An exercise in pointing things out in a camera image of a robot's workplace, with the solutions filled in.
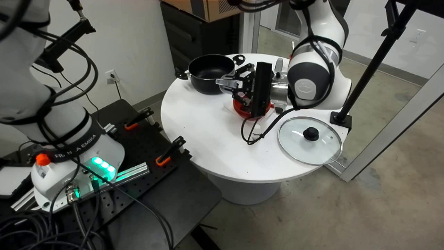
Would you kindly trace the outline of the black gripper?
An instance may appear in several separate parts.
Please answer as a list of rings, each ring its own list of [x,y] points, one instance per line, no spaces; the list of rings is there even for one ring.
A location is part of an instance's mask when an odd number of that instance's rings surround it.
[[[253,73],[253,66],[251,63],[237,69],[233,73],[234,81],[244,81],[249,74]],[[271,81],[271,89],[270,89],[270,98],[271,99],[285,99],[288,91],[288,82],[285,80],[273,80]],[[248,89],[234,89],[231,92],[231,99],[235,105],[239,107],[248,109],[252,102],[251,92]]]

